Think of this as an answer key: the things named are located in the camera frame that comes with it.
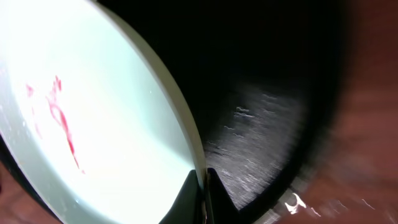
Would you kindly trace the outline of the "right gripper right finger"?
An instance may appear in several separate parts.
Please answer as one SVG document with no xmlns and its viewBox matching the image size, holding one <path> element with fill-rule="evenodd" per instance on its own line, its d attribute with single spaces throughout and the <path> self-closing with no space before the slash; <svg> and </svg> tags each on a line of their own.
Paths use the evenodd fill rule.
<svg viewBox="0 0 398 224">
<path fill-rule="evenodd" d="M 239 212 L 213 168 L 208 168 L 206 174 L 206 211 L 208 223 L 239 223 Z"/>
</svg>

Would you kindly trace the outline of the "light blue plate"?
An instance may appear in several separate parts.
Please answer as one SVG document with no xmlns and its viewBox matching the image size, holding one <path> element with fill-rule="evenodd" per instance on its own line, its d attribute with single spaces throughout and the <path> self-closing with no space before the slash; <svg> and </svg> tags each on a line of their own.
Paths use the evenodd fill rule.
<svg viewBox="0 0 398 224">
<path fill-rule="evenodd" d="M 1 137 L 63 223 L 160 223 L 206 163 L 149 44 L 96 1 L 1 2 Z M 206 220 L 203 196 L 203 223 Z"/>
</svg>

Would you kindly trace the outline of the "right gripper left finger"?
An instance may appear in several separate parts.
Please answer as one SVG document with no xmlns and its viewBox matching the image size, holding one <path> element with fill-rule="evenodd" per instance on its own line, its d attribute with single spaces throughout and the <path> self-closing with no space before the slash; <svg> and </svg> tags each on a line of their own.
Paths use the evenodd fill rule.
<svg viewBox="0 0 398 224">
<path fill-rule="evenodd" d="M 197 173 L 191 170 L 180 189 L 171 209 L 160 224 L 202 224 L 203 196 Z"/>
</svg>

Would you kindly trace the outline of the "black round tray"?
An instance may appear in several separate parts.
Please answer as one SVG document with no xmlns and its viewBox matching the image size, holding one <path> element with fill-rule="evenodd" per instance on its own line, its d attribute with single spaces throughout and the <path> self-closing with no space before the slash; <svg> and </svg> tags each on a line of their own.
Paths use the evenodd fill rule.
<svg viewBox="0 0 398 224">
<path fill-rule="evenodd" d="M 180 88 L 204 152 L 205 208 L 206 174 L 213 168 L 239 212 L 239 223 L 272 223 L 296 211 L 335 110 L 342 5 L 96 2 L 149 44 Z M 1 161 L 60 221 L 24 182 L 2 137 Z"/>
</svg>

